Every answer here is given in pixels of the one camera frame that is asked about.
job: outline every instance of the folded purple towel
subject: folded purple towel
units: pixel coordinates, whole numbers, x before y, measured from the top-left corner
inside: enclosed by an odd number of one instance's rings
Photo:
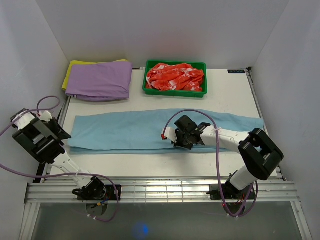
[[[132,63],[73,65],[65,93],[91,102],[129,98]]]

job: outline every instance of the red cloth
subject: red cloth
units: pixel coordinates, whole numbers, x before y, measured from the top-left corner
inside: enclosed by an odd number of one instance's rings
[[[184,90],[202,92],[200,85],[204,80],[204,71],[190,64],[168,65],[158,63],[146,75],[146,88],[159,91]]]

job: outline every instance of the white wall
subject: white wall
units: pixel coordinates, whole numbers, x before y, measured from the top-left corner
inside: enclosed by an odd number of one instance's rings
[[[246,68],[289,0],[36,0],[66,57]]]
[[[35,0],[0,0],[0,129],[22,108],[35,108],[59,95],[68,61]],[[53,104],[44,102],[43,106]],[[37,172],[38,164],[11,137],[0,137],[0,161],[17,171]],[[0,169],[0,239],[19,237],[26,179]]]
[[[253,67],[268,131],[284,153],[313,239],[320,239],[320,1],[290,0]]]

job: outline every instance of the blue towel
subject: blue towel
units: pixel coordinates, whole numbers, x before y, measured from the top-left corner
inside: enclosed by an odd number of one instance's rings
[[[71,154],[165,154],[165,153],[215,153],[216,148],[195,145],[192,150],[174,147],[170,140],[162,140],[161,133],[169,118],[182,109],[113,112],[91,116],[76,116],[68,145]],[[261,118],[237,116],[201,110],[210,115],[219,128],[249,132],[263,128]],[[168,127],[187,115],[196,124],[210,120],[196,112],[186,111],[176,116]]]

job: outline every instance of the green plastic bin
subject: green plastic bin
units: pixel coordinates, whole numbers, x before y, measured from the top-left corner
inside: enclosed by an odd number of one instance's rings
[[[177,65],[177,64],[190,64],[193,68],[203,70],[204,81],[201,84],[202,91],[182,91],[182,90],[168,90],[168,91],[159,91],[157,89],[147,88],[147,73],[155,65],[163,63],[168,65]],[[175,96],[175,97],[189,97],[189,98],[203,98],[208,92],[207,87],[207,66],[204,62],[188,62],[188,61],[162,61],[162,60],[148,60],[145,66],[144,80],[142,85],[143,91],[147,95],[162,95],[162,96]]]

